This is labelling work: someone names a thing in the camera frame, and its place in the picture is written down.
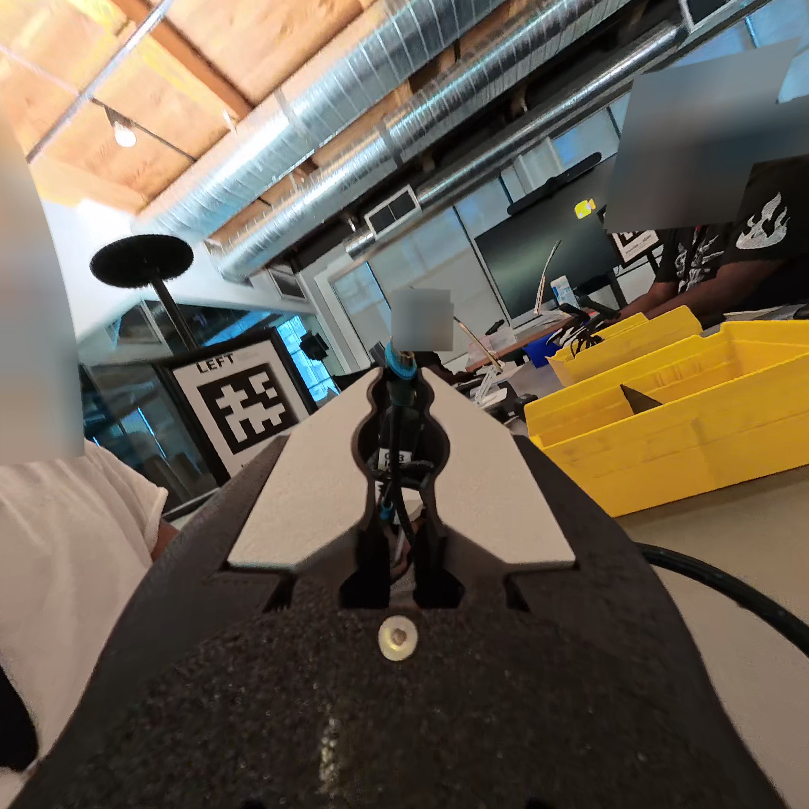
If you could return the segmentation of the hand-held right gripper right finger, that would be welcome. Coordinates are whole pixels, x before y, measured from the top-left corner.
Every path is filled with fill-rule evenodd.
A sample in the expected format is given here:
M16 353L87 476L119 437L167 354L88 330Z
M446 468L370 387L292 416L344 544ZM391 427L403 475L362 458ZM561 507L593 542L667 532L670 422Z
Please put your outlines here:
M571 572L577 559L517 436L434 372L419 372L438 468L424 543L413 551L414 608L457 608L524 574Z

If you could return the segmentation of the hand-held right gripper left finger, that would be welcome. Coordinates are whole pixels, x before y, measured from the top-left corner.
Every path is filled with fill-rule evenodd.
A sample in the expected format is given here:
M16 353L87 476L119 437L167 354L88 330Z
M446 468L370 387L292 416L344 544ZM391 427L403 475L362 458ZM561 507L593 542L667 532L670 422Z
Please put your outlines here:
M379 525L375 480L359 448L375 435L375 386L367 372L289 433L229 553L228 568L311 578L346 608L390 602L388 539Z

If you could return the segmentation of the yellow plastic bin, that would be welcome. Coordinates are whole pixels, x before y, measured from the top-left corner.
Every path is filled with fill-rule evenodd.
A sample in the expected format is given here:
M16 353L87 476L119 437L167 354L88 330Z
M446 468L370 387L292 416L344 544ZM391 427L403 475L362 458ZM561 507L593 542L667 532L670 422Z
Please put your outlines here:
M699 336L701 322L687 307L678 307L647 319L638 313L597 332L601 342L573 353L572 344L549 358L549 365L564 387L642 358L680 340Z

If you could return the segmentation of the yellow bin with black divider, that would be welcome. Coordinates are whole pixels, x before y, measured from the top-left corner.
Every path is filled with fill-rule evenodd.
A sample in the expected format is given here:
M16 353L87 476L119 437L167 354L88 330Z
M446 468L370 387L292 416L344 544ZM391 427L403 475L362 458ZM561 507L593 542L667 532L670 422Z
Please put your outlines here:
M525 416L533 443L612 517L806 466L807 320L724 323Z

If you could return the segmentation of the black floor lamp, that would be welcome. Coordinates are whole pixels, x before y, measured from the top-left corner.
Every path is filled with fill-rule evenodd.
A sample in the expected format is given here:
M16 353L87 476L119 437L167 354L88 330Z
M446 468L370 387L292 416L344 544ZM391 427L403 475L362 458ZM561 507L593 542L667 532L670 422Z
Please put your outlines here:
M186 273L193 261L192 247L181 238L137 235L99 249L89 267L93 277L109 287L152 287L185 348L196 350L197 341L166 287L166 281Z

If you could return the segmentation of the black monitor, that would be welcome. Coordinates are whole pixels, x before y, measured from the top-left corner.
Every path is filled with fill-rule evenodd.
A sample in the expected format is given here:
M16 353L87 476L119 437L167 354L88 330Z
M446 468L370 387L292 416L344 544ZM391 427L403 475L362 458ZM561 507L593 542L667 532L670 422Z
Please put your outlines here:
M475 245L509 319L530 316L542 278L541 303L551 282L566 278L576 297L609 289L618 256L597 209L585 216L584 201L561 207L541 203L511 216L475 238Z

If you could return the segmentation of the printed tag sheet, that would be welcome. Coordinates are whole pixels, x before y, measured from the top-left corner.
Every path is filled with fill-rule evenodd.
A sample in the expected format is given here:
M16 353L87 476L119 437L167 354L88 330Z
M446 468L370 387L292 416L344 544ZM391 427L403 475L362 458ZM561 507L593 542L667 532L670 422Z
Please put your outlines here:
M656 230L614 232L610 234L618 251L621 266L630 267L640 257L653 251L659 243Z

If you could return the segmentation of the ceiling spot lamp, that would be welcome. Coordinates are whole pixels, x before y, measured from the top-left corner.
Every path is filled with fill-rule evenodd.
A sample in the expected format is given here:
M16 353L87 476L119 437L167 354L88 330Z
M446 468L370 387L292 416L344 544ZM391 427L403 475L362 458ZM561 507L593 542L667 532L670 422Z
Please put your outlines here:
M104 111L113 129L113 136L117 145L125 149L134 148L137 144L137 136L132 122L110 107L105 106Z

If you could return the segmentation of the black video bar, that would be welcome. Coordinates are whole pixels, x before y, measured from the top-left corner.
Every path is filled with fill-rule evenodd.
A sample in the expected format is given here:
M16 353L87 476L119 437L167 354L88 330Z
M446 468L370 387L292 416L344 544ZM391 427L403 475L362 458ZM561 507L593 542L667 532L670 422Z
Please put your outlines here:
M541 203L542 201L552 198L556 193L561 191L562 188L570 185L580 177L585 176L588 172L592 171L602 161L602 154L597 151L590 154L574 166L561 172L561 174L549 178L541 187L528 193L520 200L513 202L507 208L508 216L515 216L521 212Z

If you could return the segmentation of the smooth silver ceiling pipe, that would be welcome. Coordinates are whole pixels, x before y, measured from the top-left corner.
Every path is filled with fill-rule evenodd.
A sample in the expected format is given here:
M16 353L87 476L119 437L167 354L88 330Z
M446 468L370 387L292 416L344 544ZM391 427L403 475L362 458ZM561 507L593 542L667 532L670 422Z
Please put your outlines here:
M675 2L534 2L527 5L519 15L427 83L445 74L469 71L486 78L500 78L507 71L515 70L520 79L511 90L435 144L511 92L520 91L521 98L535 104L506 126L502 136L484 135L482 142L450 162L448 167L415 185L394 187L375 206L410 185L418 195L421 211L435 208L469 188L478 175L499 169L518 150L559 128L580 111L589 110L601 97L625 90L635 75L668 58L686 38L688 30L688 22L683 13L676 10ZM399 169L423 157L435 144ZM364 218L363 222L342 244L351 259L369 252L379 241L374 241Z

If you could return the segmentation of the silver spiral air duct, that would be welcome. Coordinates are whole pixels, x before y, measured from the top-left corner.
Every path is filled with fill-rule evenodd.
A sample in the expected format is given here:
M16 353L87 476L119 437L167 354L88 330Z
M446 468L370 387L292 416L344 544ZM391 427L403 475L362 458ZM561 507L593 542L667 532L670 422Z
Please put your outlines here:
M213 252L218 271L228 281L247 278L519 81L515 70L500 78L469 71L435 79Z
M208 238L500 5L373 3L159 194L131 232Z

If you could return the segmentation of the white duct vent grille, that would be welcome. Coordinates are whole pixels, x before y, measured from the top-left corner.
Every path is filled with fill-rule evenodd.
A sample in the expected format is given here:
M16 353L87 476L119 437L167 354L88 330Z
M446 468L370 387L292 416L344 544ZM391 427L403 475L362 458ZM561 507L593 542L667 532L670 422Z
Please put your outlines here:
M406 185L364 214L364 219L374 241L377 241L420 213L418 195Z

